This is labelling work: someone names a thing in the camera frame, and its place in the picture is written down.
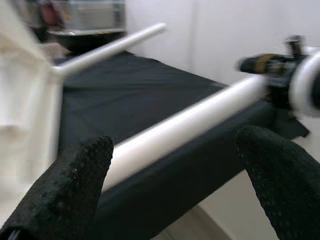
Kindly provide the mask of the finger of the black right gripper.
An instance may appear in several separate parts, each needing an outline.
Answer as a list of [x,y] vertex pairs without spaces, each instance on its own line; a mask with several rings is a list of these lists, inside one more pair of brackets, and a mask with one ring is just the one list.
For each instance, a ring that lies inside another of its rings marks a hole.
[[276,55],[272,53],[264,53],[260,55],[244,57],[238,62],[240,72],[249,74],[265,74],[267,72],[267,64]]

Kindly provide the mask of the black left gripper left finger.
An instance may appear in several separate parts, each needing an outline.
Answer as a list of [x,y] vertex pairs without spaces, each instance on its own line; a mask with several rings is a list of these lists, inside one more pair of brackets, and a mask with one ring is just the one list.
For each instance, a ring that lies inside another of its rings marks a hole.
[[65,148],[35,181],[0,229],[2,240],[83,240],[113,157],[100,136]]

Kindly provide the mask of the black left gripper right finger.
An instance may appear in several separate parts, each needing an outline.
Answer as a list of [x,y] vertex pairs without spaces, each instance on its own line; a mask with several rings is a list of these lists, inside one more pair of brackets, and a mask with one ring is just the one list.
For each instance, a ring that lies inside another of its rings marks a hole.
[[280,240],[320,238],[320,164],[301,146],[257,126],[235,135],[238,156]]

